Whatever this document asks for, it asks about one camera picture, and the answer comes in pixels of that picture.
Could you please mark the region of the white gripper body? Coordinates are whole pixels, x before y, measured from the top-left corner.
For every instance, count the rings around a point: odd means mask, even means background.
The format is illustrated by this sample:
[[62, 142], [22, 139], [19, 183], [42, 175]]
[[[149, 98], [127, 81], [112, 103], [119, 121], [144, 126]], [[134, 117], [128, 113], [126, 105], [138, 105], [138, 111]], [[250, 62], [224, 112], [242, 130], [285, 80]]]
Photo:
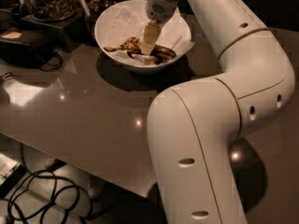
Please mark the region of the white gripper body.
[[147, 0], [146, 13], [157, 24], [167, 23], [175, 13], [178, 0]]

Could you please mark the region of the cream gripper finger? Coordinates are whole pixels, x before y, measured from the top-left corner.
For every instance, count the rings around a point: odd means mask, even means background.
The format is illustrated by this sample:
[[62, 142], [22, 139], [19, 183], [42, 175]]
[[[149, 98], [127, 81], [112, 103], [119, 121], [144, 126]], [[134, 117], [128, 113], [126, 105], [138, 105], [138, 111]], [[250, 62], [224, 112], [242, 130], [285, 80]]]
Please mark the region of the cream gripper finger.
[[150, 21], [145, 25], [141, 52], [150, 55], [162, 31], [158, 21]]

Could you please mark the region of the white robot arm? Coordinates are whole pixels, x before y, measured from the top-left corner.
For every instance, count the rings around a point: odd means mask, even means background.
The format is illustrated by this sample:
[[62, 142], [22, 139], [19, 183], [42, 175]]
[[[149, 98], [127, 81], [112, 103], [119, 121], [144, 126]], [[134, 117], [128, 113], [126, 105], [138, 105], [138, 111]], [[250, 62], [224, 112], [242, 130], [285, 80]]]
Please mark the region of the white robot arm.
[[[295, 77], [284, 49], [242, 0], [187, 0], [221, 73], [161, 92], [148, 114], [149, 151], [168, 224], [247, 224], [228, 146], [277, 117]], [[168, 21], [178, 0], [148, 0]]]

